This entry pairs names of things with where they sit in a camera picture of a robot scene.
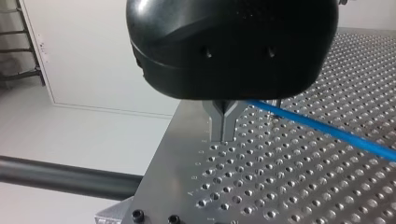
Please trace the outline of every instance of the floor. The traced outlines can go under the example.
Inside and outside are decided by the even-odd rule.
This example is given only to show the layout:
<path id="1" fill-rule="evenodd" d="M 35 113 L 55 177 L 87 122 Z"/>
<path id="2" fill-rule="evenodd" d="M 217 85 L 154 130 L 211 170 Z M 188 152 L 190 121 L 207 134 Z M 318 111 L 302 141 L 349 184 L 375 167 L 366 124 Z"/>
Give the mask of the floor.
<path id="1" fill-rule="evenodd" d="M 143 175 L 169 121 L 56 107 L 22 83 L 0 91 L 0 155 Z M 114 203 L 0 183 L 2 223 L 94 223 Z"/>

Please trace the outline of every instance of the black robotic head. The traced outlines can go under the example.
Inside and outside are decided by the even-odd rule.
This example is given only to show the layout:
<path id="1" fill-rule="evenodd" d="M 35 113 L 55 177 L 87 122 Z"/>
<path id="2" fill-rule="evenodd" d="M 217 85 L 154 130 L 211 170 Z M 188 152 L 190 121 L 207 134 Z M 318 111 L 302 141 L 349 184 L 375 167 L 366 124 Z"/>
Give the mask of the black robotic head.
<path id="1" fill-rule="evenodd" d="M 128 0 L 146 81 L 192 100 L 281 99 L 314 83 L 338 22 L 337 0 Z"/>

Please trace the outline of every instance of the metal plate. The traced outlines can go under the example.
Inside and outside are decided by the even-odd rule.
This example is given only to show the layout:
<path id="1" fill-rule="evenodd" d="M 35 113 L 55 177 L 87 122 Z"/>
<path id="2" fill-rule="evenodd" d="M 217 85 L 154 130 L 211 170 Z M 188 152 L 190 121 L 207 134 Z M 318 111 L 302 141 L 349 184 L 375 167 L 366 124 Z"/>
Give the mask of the metal plate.
<path id="1" fill-rule="evenodd" d="M 341 30 L 282 107 L 396 148 L 395 87 L 395 37 Z M 396 223 L 396 162 L 252 106 L 235 142 L 210 144 L 208 128 L 201 103 L 180 104 L 122 223 L 134 209 L 153 224 Z"/>

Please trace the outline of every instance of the blue tube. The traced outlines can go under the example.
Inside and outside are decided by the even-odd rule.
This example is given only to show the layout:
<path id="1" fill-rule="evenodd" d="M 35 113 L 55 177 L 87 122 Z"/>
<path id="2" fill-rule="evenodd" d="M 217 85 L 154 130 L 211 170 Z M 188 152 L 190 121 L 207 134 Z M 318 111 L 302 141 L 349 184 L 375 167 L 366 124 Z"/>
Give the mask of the blue tube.
<path id="1" fill-rule="evenodd" d="M 273 105 L 268 105 L 260 101 L 247 101 L 247 102 L 251 105 L 257 106 L 260 109 L 270 111 L 285 119 L 291 119 L 306 126 L 309 126 L 313 129 L 319 130 L 324 133 L 328 133 L 333 137 L 339 138 L 349 143 L 353 147 L 359 147 L 361 149 L 374 153 L 377 156 L 383 157 L 389 161 L 396 161 L 396 151 L 388 147 L 383 147 L 377 143 L 373 143 L 363 138 L 360 138 L 352 133 L 344 132 L 328 124 L 304 117 L 302 115 L 294 114 L 292 112 L 289 112 L 287 110 L 281 109 Z"/>

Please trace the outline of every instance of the metal rack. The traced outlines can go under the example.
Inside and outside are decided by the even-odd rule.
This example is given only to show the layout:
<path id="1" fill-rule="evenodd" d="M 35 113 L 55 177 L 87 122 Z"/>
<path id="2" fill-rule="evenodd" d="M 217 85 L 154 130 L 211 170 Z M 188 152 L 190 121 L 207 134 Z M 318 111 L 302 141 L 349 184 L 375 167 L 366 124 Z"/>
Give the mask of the metal rack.
<path id="1" fill-rule="evenodd" d="M 37 56 L 35 55 L 35 49 L 33 47 L 33 42 L 32 38 L 30 37 L 28 28 L 27 28 L 27 23 L 26 19 L 23 16 L 23 12 L 21 10 L 21 2 L 20 0 L 16 0 L 16 8 L 12 9 L 0 9 L 1 14 L 8 14 L 8 13 L 19 13 L 20 18 L 21 18 L 21 24 L 22 24 L 22 30 L 19 31 L 7 31 L 7 32 L 1 32 L 1 35 L 20 35 L 20 34 L 25 34 L 26 39 L 29 43 L 29 48 L 28 49 L 0 49 L 0 53 L 14 53 L 14 52 L 31 52 L 33 59 L 35 60 L 35 68 L 31 71 L 23 72 L 23 73 L 18 73 L 13 76 L 3 76 L 0 74 L 0 81 L 12 81 L 12 80 L 18 80 L 26 77 L 40 77 L 41 84 L 44 86 L 45 81 L 43 78 L 43 74 L 40 69 L 40 65 L 38 63 Z"/>

